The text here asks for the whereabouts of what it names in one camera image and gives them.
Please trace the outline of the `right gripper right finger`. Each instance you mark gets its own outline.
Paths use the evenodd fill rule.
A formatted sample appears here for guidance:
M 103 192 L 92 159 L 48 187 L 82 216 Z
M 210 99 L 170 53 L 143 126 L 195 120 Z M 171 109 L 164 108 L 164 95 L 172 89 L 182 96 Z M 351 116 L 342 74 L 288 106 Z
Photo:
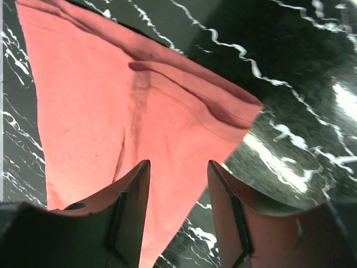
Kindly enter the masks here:
M 355 267 L 356 202 L 301 210 L 266 196 L 208 163 L 222 267 Z

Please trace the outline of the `red t shirt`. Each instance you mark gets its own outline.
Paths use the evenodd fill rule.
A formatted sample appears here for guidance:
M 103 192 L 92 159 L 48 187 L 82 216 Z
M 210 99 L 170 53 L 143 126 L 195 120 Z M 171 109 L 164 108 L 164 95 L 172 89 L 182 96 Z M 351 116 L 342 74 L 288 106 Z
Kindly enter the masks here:
M 152 267 L 262 110 L 179 53 L 68 1 L 17 1 L 37 95 L 47 207 L 151 162 L 140 267 Z

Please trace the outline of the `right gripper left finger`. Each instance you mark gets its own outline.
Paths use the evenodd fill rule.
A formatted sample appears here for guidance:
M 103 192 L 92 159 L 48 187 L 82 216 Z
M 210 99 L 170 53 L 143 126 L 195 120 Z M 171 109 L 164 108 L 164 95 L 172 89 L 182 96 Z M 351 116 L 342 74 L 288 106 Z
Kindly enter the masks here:
M 63 210 L 1 204 L 2 267 L 137 267 L 150 184 L 148 160 Z

